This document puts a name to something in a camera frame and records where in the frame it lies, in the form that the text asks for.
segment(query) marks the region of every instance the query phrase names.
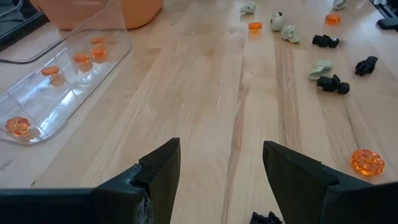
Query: wooden table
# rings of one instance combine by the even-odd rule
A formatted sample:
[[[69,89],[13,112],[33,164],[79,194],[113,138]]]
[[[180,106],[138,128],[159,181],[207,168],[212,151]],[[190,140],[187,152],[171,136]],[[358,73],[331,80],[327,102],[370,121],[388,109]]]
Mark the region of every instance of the wooden table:
[[[326,26],[332,1],[168,0],[147,26],[132,31],[134,53],[54,139],[34,147],[0,143],[0,187],[96,186],[172,137],[182,143],[172,223],[248,223],[251,213],[280,216],[262,163],[272,140],[374,184],[398,178],[397,32],[367,0],[348,1],[340,26]],[[300,44],[268,26],[274,12],[300,32]],[[248,22],[261,21],[258,35]],[[341,39],[337,49],[312,37]],[[379,58],[371,75],[355,65]],[[307,78],[317,60],[351,85],[327,93]],[[349,166],[353,151],[380,153],[386,169],[365,179]]]

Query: clear plastic container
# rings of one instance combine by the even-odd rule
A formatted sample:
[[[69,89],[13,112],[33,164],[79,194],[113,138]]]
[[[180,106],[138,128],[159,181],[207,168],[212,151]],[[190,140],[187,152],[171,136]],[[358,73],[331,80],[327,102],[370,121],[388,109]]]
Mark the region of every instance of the clear plastic container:
[[[130,49],[119,2],[108,0],[72,31],[47,23],[0,52],[0,141],[34,144],[57,134]]]

